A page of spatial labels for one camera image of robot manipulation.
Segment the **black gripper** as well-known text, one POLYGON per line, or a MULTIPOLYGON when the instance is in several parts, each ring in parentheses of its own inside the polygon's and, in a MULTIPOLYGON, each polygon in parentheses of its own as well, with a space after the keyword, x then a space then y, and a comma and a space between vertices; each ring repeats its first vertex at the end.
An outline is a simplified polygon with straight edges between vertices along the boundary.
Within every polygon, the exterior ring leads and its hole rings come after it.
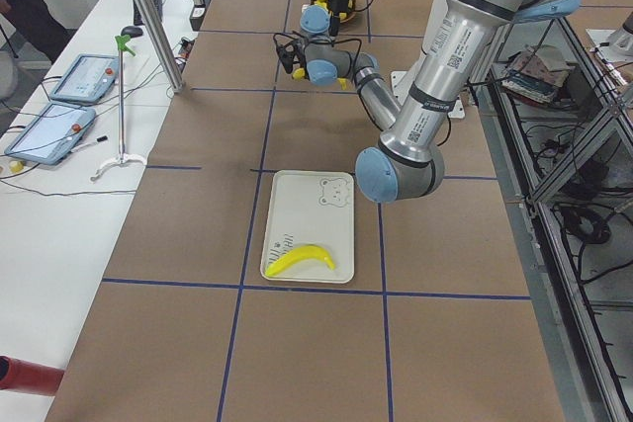
POLYGON ((274 34, 273 43, 279 62, 287 74, 302 70, 307 73, 305 48, 308 37, 304 34, 274 34))
POLYGON ((329 33, 337 35, 341 24, 341 15, 347 13, 349 0, 328 0, 330 13, 329 33))

